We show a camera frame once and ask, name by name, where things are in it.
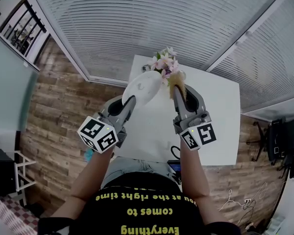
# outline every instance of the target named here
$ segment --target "window blinds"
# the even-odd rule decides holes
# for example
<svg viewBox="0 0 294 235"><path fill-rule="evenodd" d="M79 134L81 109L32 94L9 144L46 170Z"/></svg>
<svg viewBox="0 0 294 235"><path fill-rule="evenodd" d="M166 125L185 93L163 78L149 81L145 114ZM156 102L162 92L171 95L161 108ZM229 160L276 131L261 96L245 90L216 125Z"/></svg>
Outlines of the window blinds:
<svg viewBox="0 0 294 235"><path fill-rule="evenodd" d="M294 97L294 0L285 0L211 73L240 84L245 112Z"/></svg>
<svg viewBox="0 0 294 235"><path fill-rule="evenodd" d="M135 54L153 56L165 46L180 63L203 69L268 0L37 1L88 75L128 80Z"/></svg>

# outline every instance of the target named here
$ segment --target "white table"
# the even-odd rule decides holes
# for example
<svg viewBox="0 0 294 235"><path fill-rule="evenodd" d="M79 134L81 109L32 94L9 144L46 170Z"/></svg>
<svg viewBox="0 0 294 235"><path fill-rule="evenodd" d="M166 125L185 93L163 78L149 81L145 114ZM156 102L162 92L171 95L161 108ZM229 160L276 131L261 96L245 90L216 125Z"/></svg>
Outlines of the white table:
<svg viewBox="0 0 294 235"><path fill-rule="evenodd" d="M149 60L151 58L135 55L129 81L142 73L142 66ZM179 68L186 73L185 83L203 97L217 137L215 142L198 151L202 165L234 165L240 136L239 84L188 66ZM148 104L134 109L130 121L125 124L127 138L116 155L164 163L176 159L170 152L172 145L180 147L180 137L173 127L176 116L169 89L162 85Z"/></svg>

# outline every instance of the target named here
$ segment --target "power cord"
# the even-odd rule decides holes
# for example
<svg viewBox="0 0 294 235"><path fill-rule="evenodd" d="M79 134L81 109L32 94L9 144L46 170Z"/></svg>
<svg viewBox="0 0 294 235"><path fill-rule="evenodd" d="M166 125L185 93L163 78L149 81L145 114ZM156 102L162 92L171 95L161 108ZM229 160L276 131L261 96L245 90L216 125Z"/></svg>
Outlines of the power cord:
<svg viewBox="0 0 294 235"><path fill-rule="evenodd" d="M274 189L277 189L276 184L275 184L274 182L271 182L269 185L268 185L267 182L264 182L264 183L262 184L262 186L259 188L259 190L257 191L257 193L256 193L256 194L255 194L250 200L248 199L248 201L247 201L247 199L246 199L247 202L245 202L244 204L241 204L241 203L239 203L239 202L236 202L236 201L233 201L233 200L230 199L230 198L231 198L231 194L232 194L232 189L230 189L230 190L229 190L229 198L228 198L228 200L225 202L225 204L219 209L219 211L220 211L220 210L221 210L221 209L222 209L227 203L229 203L229 202L232 202L232 203L235 203L235 204L239 204L239 205L242 207L242 209L243 209L244 211L246 211L247 209L250 209L250 210L247 211L247 212L242 216L242 218L240 219L240 221L239 221L239 223L238 223L238 226L239 226L239 224L241 223L241 221L243 220L243 218L246 217L249 213L251 213L251 214L250 214L250 218L249 218L249 220L245 222L246 224L249 223L250 220L251 220L251 218L253 217L253 214L254 214L254 208L255 208L256 203L257 203L256 200L255 200L254 198L257 196L257 194L258 194L260 191L261 191L261 193L259 194L259 199L264 198L265 195L266 195L266 193L267 193L267 190L268 190L268 188L269 188L269 186L270 186L271 184L273 184Z"/></svg>
<svg viewBox="0 0 294 235"><path fill-rule="evenodd" d="M175 155L175 153L173 152L173 148L178 149L178 151L181 151L180 148L177 147L177 146L175 146L175 145L171 146L171 153L173 154L173 156L174 156L176 159L179 159L179 160L180 160L180 158L179 158L177 155Z"/></svg>

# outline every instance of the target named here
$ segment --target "wooden floor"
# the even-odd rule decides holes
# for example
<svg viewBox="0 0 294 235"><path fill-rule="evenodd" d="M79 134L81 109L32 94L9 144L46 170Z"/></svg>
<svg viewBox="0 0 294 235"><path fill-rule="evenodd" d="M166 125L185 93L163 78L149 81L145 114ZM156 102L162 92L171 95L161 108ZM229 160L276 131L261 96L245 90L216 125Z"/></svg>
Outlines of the wooden floor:
<svg viewBox="0 0 294 235"><path fill-rule="evenodd" d="M29 166L28 175L37 181L28 188L30 202L39 202L44 216L51 215L65 200L74 179L86 162L86 146L76 131L86 116L100 110L107 100L121 95L123 89L85 82L53 39L46 44L36 65L41 69L32 96L27 128L21 135L21 151L37 161ZM233 223L243 229L250 219L258 224L269 218L281 192L284 179L271 166L266 153L258 162L251 162L258 145L247 145L248 140L259 139L254 120L241 117L241 132L237 163L233 166L206 166L211 194L219 209L228 200L244 203L256 200L253 216L238 204L228 203L221 210Z"/></svg>

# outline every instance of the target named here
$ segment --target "speaker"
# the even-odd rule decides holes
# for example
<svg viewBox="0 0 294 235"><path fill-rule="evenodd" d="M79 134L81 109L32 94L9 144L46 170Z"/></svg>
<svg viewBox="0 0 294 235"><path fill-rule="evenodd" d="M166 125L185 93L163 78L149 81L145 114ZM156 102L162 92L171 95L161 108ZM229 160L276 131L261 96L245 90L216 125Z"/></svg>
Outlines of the speaker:
<svg viewBox="0 0 294 235"><path fill-rule="evenodd" d="M15 191L14 161L0 149L0 196Z"/></svg>

